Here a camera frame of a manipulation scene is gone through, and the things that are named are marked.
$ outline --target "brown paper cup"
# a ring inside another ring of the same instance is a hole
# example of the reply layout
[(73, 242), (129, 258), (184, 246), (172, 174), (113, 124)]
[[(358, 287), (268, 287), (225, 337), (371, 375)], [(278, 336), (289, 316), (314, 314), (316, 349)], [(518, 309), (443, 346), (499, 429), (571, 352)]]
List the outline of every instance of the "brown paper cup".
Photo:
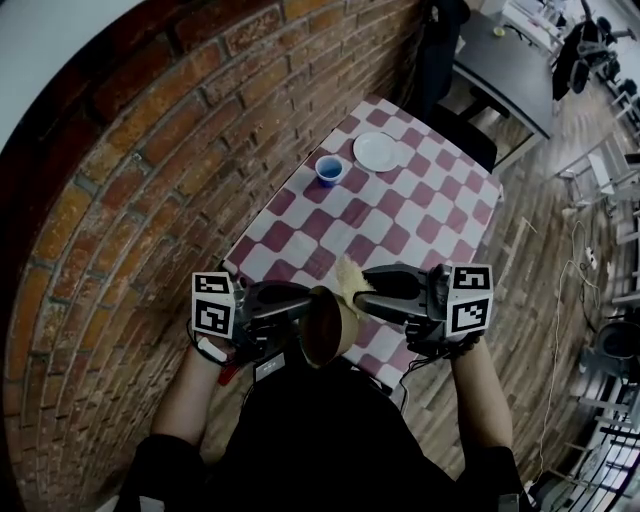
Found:
[(342, 297), (324, 286), (311, 290), (312, 302), (300, 321), (302, 351), (315, 368), (344, 354), (356, 342), (359, 322)]

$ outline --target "red and white checkered tablecloth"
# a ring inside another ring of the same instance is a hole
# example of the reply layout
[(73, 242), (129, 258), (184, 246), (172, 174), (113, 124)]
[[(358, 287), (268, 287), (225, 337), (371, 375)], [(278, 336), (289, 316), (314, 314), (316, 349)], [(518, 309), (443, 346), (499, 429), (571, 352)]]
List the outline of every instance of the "red and white checkered tablecloth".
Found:
[[(397, 141), (396, 169), (376, 174), (355, 163), (353, 141), (367, 132)], [(323, 188), (314, 171), (318, 158), (328, 154), (348, 170), (334, 188)], [(496, 178), (448, 140), (370, 96), (293, 173), (224, 267), (252, 282), (281, 279), (337, 292), (333, 266), (345, 253), (364, 269), (468, 263), (501, 191)], [(415, 354), (406, 349), (402, 327), (371, 318), (345, 357), (393, 389)]]

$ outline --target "paper plate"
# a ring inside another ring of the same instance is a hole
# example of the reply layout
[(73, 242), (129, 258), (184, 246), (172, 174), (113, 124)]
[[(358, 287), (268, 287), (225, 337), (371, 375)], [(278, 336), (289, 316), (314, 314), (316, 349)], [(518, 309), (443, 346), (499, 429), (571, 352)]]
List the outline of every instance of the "paper plate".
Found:
[(360, 135), (353, 143), (353, 154), (362, 166), (373, 172), (387, 172), (398, 165), (396, 141), (384, 133)]

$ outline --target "blue cup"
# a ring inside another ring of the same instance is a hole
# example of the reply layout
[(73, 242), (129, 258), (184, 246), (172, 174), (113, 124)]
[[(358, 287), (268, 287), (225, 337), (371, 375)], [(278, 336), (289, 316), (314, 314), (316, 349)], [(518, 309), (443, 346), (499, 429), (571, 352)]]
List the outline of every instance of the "blue cup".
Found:
[(342, 179), (344, 166), (335, 156), (321, 156), (316, 162), (316, 174), (323, 187), (334, 187)]

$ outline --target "brick wall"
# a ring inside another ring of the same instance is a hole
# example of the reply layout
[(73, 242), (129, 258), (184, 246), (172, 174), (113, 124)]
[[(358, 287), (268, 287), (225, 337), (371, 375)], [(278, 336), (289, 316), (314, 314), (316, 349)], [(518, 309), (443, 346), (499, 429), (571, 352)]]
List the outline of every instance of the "brick wall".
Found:
[(148, 0), (34, 103), (0, 155), (5, 473), (27, 509), (90, 503), (130, 460), (187, 343), (190, 272), (406, 76), (417, 4)]

